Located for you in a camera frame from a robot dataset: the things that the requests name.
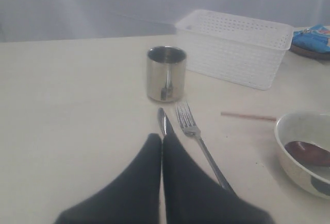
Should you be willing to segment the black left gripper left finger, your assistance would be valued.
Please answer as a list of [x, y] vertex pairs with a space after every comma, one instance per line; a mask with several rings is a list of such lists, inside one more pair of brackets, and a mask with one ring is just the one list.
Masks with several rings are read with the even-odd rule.
[[105, 188], [63, 211], [56, 223], [159, 223], [162, 141], [148, 135], [139, 153]]

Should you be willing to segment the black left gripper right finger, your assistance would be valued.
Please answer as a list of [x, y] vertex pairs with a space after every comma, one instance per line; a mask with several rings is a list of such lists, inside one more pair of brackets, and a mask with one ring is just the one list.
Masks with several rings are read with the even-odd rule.
[[162, 163], [167, 223], [274, 223], [269, 213], [214, 182], [175, 134], [163, 139]]

